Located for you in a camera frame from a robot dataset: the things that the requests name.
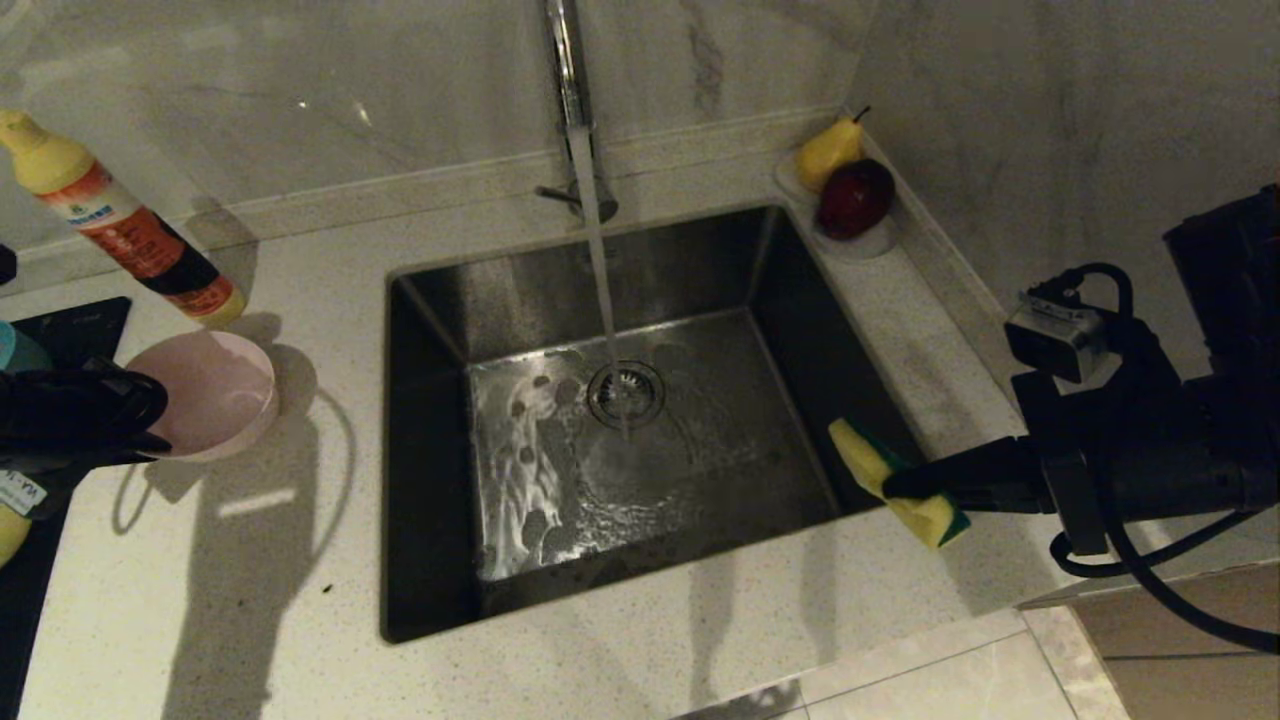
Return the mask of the pink plastic bowl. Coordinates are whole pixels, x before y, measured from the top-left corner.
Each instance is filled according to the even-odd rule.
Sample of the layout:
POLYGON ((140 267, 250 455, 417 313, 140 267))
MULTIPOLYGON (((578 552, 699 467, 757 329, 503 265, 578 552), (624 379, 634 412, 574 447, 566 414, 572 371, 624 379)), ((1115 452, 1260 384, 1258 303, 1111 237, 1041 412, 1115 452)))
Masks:
POLYGON ((280 397, 271 359, 252 340, 196 331, 156 343, 125 369, 156 380, 168 396, 148 428, 169 443, 145 457, 211 462, 247 450, 278 418, 280 397))

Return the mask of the round metal drain strainer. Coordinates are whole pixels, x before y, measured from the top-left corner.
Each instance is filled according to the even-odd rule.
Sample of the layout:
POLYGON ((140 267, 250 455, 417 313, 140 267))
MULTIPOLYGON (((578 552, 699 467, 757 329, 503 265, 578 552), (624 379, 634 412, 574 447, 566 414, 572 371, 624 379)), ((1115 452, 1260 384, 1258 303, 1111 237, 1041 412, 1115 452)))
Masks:
POLYGON ((640 361, 607 364, 590 379, 586 391, 591 416, 604 427, 622 430, 645 427, 663 413, 667 388, 660 373, 640 361))

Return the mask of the blue plastic bowl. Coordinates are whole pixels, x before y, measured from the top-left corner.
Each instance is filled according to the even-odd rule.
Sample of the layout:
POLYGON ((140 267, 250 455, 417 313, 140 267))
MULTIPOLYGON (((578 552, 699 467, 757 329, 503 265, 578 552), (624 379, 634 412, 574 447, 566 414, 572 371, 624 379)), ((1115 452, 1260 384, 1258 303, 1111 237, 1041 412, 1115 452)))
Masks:
POLYGON ((0 322, 0 372, 44 372, 52 369, 49 354, 35 340, 8 322, 0 322))

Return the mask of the stainless steel sink basin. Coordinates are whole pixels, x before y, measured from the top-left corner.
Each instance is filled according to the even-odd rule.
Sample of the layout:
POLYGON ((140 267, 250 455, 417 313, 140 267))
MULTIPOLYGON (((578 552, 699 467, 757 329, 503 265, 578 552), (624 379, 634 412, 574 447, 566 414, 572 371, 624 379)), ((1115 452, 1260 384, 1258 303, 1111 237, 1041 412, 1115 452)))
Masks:
POLYGON ((399 644, 865 512, 837 418, 920 462, 780 206, 390 278, 381 635, 399 644), (612 429, 590 379, 640 361, 663 413, 612 429))

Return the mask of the orange yellow detergent bottle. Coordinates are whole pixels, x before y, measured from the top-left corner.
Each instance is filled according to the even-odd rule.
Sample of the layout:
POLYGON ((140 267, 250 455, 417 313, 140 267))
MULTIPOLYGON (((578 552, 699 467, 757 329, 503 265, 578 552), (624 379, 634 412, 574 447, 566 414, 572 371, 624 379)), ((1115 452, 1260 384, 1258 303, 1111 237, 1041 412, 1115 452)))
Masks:
POLYGON ((20 187, 143 287, 210 328, 243 314, 247 299, 236 283, 84 145, 8 109, 0 109, 0 145, 20 187))

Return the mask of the yellow plastic bowl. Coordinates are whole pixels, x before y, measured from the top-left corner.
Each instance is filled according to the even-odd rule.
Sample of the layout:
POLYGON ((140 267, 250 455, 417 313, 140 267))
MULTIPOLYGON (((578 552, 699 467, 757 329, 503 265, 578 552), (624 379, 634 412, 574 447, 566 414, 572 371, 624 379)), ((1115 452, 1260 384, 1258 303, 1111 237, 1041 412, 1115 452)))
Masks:
POLYGON ((0 502, 0 569, 17 556, 28 538, 31 527, 32 521, 28 518, 0 502))

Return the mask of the black glass cooktop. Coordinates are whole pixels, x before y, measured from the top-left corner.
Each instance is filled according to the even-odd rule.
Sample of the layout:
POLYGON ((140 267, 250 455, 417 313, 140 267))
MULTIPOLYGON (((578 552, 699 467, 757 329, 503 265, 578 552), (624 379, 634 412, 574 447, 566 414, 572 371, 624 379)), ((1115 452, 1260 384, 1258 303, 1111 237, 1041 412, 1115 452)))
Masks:
MULTIPOLYGON (((56 368, 78 368, 95 356, 113 359, 124 334, 132 301, 106 299, 18 320, 56 368)), ((32 524, 26 542, 0 568, 0 720, 17 720, 44 601, 67 510, 32 524)))

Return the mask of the yellow green sponge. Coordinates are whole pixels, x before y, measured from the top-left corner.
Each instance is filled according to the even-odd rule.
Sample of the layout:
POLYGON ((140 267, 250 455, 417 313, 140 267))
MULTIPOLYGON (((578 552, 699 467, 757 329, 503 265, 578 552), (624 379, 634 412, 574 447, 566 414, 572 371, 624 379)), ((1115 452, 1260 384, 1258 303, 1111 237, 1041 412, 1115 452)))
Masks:
POLYGON ((863 434, 852 423, 844 418, 836 419, 827 432, 858 486, 882 501, 924 546, 941 550, 970 529, 969 516, 945 493, 931 493, 924 498, 887 495, 888 480, 908 470, 908 464, 878 441, 863 434))

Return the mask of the yellow pear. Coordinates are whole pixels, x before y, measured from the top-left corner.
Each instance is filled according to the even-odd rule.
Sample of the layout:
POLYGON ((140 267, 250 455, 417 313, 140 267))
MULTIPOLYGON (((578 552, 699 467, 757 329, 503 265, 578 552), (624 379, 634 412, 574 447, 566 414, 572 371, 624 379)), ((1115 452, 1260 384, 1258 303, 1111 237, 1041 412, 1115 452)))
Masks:
POLYGON ((867 105, 852 115, 840 115, 797 150, 795 174, 805 191, 819 193, 835 170, 864 158, 865 131, 861 120, 870 110, 872 106, 867 105))

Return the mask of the dark red apple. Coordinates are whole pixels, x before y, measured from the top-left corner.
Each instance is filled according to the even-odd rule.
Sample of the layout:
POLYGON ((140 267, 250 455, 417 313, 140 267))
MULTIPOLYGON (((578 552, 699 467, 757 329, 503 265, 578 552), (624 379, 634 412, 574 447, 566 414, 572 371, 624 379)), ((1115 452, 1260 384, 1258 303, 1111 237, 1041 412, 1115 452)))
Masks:
POLYGON ((829 176, 820 192, 815 227, 832 240, 854 240, 888 215, 895 196, 896 181, 879 161, 845 164, 829 176))

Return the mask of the light wooden cabinet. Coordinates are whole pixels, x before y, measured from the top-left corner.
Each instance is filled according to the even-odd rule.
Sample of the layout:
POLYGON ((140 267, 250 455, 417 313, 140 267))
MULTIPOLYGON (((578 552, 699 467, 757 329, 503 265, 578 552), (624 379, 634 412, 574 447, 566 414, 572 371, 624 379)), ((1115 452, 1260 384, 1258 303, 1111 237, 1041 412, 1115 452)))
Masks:
POLYGON ((1076 720, 1280 720, 1280 657, 1199 632, 1135 585, 1020 606, 1076 720))

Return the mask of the chrome faucet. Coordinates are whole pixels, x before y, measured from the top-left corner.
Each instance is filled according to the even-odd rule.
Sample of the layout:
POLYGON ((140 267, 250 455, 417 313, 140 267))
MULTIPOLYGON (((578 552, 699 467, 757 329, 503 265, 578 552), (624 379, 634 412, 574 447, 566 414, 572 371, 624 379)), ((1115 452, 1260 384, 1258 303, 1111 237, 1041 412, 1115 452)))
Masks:
POLYGON ((556 90, 564 160, 572 178, 563 188, 538 186, 534 193, 562 202, 575 215, 581 217, 582 202, 577 168, 579 160, 582 159, 590 167, 598 217, 599 222, 604 224, 616 217, 620 205, 602 174, 602 164, 595 155, 595 120, 577 3, 576 0, 538 1, 541 5, 550 53, 552 83, 556 90))

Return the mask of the small white fruit dish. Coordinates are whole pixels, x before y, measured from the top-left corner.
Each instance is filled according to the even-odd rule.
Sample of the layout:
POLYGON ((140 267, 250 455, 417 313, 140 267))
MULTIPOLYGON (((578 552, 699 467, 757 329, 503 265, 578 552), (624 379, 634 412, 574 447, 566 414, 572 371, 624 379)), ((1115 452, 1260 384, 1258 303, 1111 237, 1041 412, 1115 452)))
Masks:
POLYGON ((896 246, 899 228, 891 217, 886 217, 852 240, 832 240, 823 234, 815 224, 819 196, 800 184, 795 159, 796 152, 792 150, 780 156, 773 169, 774 182, 787 199, 799 224, 815 241, 824 258, 851 265, 883 256, 896 246))

